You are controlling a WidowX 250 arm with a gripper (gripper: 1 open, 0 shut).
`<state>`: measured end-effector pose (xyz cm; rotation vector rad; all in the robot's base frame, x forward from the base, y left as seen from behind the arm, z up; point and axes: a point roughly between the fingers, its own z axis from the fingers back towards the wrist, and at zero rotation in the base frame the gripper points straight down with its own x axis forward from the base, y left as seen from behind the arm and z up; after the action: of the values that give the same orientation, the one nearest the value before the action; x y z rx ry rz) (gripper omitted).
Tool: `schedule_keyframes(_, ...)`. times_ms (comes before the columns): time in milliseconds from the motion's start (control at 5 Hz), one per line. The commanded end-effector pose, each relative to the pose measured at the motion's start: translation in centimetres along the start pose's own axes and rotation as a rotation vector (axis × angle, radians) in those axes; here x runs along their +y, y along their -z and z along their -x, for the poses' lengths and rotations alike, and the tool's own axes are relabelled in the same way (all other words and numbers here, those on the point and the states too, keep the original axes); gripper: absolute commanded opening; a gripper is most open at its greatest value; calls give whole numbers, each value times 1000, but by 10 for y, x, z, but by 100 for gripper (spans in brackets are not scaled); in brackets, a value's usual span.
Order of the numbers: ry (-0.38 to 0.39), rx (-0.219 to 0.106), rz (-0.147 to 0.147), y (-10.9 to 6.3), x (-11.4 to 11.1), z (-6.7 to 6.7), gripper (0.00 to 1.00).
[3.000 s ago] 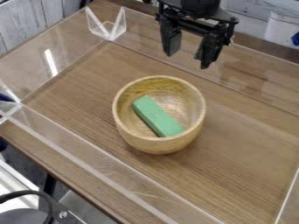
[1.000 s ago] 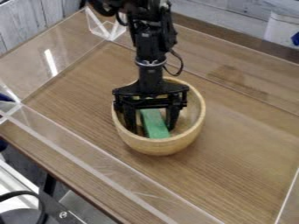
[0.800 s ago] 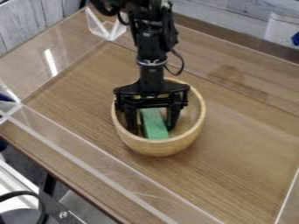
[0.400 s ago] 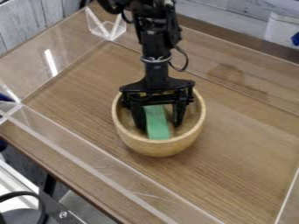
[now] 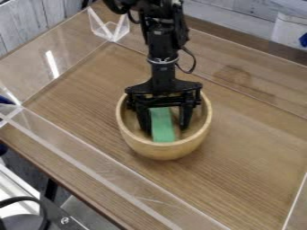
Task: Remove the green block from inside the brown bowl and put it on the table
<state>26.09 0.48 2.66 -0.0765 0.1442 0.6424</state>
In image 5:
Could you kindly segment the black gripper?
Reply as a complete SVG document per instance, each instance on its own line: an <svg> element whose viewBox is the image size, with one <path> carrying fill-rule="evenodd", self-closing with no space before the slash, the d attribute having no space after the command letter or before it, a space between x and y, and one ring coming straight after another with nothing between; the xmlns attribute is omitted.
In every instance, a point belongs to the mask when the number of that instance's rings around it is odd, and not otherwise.
<svg viewBox="0 0 307 230"><path fill-rule="evenodd" d="M190 126L194 108L200 104L203 85L176 77L176 58L171 60L149 58L148 63L149 79L124 89L127 108L136 112L140 128L151 134L149 108L179 107L180 130L184 130Z"/></svg>

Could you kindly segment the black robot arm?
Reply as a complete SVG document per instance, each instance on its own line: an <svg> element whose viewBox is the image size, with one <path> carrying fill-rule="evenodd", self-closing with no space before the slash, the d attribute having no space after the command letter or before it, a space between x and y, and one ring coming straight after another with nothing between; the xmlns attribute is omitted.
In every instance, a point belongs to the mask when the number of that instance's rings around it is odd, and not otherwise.
<svg viewBox="0 0 307 230"><path fill-rule="evenodd" d="M152 130L149 110L177 107L179 126L188 128L194 108L200 104L199 82L176 78L179 52L186 50L190 29L184 20L183 0L101 0L113 13L124 14L141 29L148 46L149 79L124 89L127 107L135 111L143 131Z"/></svg>

